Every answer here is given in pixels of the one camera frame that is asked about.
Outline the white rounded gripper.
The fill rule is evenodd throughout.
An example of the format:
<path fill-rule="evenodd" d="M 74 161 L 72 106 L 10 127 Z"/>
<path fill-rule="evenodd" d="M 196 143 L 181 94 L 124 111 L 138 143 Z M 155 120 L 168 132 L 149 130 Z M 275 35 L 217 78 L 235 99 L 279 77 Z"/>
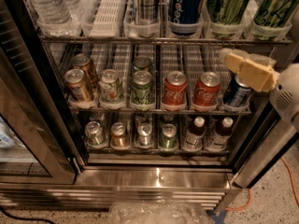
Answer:
<path fill-rule="evenodd" d="M 282 73 L 274 69 L 276 60 L 240 49 L 220 51 L 222 63 L 257 92 L 270 92 L 270 103 L 280 117 L 299 132 L 299 63 Z"/>

